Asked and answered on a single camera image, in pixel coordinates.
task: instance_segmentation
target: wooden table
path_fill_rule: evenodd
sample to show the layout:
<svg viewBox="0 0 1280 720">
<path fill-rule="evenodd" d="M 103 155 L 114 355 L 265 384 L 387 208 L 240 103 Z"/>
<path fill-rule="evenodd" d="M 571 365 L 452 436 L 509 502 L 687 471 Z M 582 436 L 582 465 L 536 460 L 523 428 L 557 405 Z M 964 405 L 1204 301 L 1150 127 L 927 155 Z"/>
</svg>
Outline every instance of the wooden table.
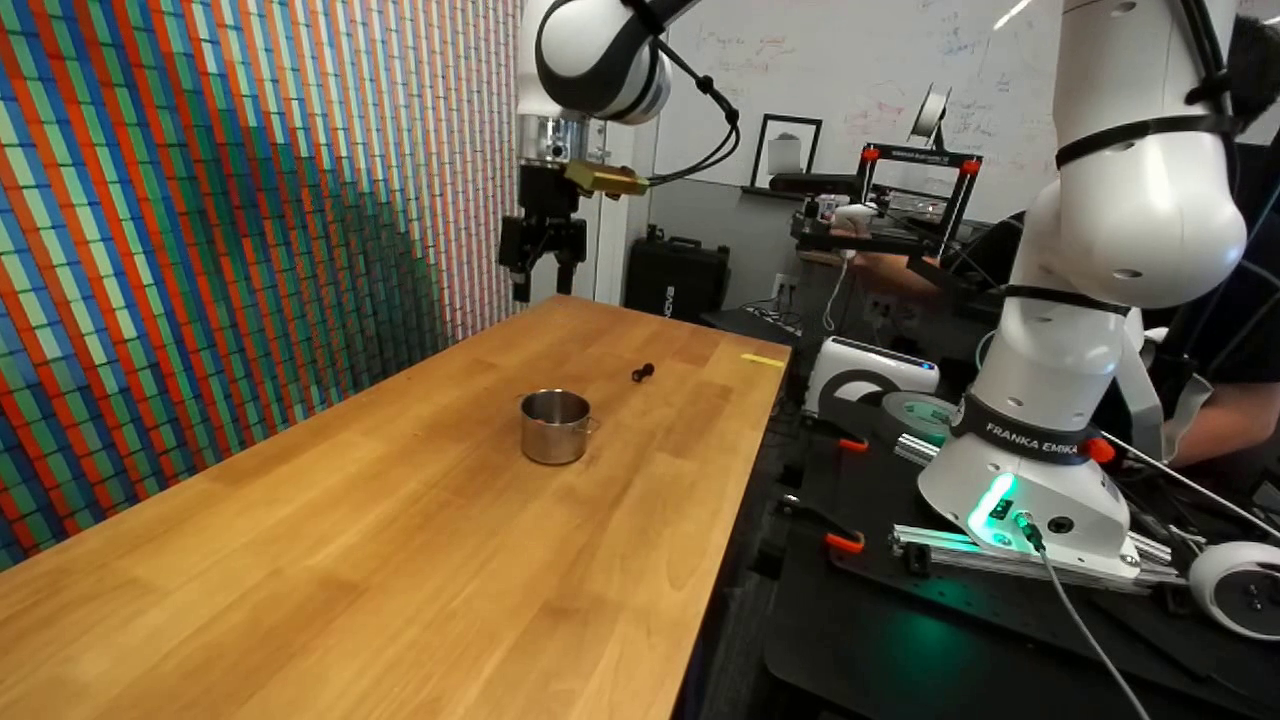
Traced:
<svg viewBox="0 0 1280 720">
<path fill-rule="evenodd" d="M 4 570 L 0 714 L 669 714 L 782 358 L 528 306 Z M 597 405 L 571 467 L 538 384 Z"/>
</svg>

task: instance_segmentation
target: multicolored panel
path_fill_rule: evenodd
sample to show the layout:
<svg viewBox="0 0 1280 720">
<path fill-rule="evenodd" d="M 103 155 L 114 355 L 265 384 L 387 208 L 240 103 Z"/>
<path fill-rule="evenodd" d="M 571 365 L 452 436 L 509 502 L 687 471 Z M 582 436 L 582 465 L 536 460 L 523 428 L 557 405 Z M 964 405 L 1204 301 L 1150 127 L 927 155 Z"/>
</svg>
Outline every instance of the multicolored panel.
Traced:
<svg viewBox="0 0 1280 720">
<path fill-rule="evenodd" d="M 0 569 L 509 312 L 519 0 L 0 0 Z"/>
</svg>

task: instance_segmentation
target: person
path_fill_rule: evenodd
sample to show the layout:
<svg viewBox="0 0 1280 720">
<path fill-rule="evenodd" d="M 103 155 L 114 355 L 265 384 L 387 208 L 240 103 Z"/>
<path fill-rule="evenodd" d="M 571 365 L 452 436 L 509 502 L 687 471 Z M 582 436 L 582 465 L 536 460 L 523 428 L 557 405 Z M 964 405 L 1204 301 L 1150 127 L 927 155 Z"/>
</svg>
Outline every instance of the person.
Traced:
<svg viewBox="0 0 1280 720">
<path fill-rule="evenodd" d="M 782 171 L 803 171 L 796 131 L 779 131 L 767 145 L 767 175 L 782 175 Z"/>
<path fill-rule="evenodd" d="M 1258 119 L 1280 96 L 1280 37 L 1254 18 L 1237 18 L 1233 43 L 1233 103 L 1240 127 Z M 1207 294 L 1177 312 L 1165 365 L 1150 365 L 1156 387 L 1171 387 L 1171 366 L 1191 365 L 1207 384 L 1207 405 L 1179 430 L 1171 467 L 1252 485 L 1271 450 L 1280 428 L 1280 131 L 1271 146 L 1237 146 L 1237 205 L 1252 229 L 1240 269 Z M 982 232 L 957 272 L 978 277 L 997 287 L 1010 272 L 1021 211 Z M 903 256 L 860 253 L 860 287 L 886 290 L 919 302 L 957 302 L 940 285 L 907 269 Z M 944 387 L 968 387 L 973 358 L 944 358 Z"/>
</svg>

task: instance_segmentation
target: striped wall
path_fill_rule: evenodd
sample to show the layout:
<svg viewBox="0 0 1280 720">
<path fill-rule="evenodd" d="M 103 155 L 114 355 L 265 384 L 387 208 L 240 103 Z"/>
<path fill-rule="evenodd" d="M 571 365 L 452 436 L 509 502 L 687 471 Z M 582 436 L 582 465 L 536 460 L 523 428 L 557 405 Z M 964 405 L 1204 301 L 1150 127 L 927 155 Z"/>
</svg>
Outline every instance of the striped wall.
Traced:
<svg viewBox="0 0 1280 720">
<path fill-rule="evenodd" d="M 0 569 L 501 320 L 519 0 L 0 0 Z"/>
</svg>

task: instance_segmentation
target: metal cup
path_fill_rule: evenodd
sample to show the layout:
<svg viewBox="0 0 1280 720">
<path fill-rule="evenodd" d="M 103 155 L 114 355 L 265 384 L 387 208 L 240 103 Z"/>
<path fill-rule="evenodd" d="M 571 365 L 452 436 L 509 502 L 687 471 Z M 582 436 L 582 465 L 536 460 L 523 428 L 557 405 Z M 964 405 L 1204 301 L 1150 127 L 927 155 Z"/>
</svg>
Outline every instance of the metal cup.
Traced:
<svg viewBox="0 0 1280 720">
<path fill-rule="evenodd" d="M 566 387 L 528 390 L 519 405 L 519 449 L 530 465 L 565 467 L 586 450 L 591 405 Z"/>
</svg>

